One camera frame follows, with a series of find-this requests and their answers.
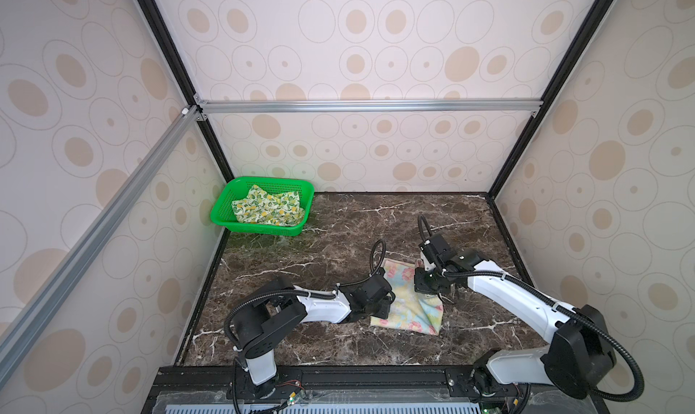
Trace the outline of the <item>pastel floral skirt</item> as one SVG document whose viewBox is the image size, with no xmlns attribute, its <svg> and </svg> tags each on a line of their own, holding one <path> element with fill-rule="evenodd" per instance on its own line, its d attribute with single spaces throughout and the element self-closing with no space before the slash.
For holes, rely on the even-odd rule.
<svg viewBox="0 0 695 414">
<path fill-rule="evenodd" d="M 396 295 L 387 318 L 370 318 L 370 325 L 420 334 L 438 335 L 443 324 L 443 301 L 439 296 L 416 293 L 412 264 L 386 258 L 386 280 Z"/>
</svg>

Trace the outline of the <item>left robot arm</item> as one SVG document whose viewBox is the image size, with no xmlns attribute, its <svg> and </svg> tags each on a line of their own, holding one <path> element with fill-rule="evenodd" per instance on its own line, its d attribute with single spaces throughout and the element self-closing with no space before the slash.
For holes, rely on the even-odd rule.
<svg viewBox="0 0 695 414">
<path fill-rule="evenodd" d="M 237 352 L 237 363 L 251 383 L 260 387 L 276 379 L 274 350 L 297 326 L 386 319 L 395 300 L 381 269 L 360 282 L 338 284 L 331 291 L 298 287 L 279 276 L 236 305 L 226 316 L 223 329 Z"/>
</svg>

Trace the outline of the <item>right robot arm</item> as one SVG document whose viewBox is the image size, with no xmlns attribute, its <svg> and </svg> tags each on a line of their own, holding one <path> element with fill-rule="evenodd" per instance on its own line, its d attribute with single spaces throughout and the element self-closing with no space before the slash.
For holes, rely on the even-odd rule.
<svg viewBox="0 0 695 414">
<path fill-rule="evenodd" d="M 640 366 L 609 334 L 597 309 L 577 308 L 548 296 L 475 249 L 455 250 L 440 234 L 425 231 L 420 237 L 423 263 L 414 275 L 416 292 L 436 295 L 466 287 L 514 314 L 545 342 L 541 348 L 491 350 L 479 358 L 471 379 L 481 396 L 512 384 L 552 385 L 577 400 L 595 394 L 607 401 L 631 402 L 644 394 Z M 631 371 L 633 387 L 624 393 L 599 390 L 599 383 L 619 359 Z"/>
</svg>

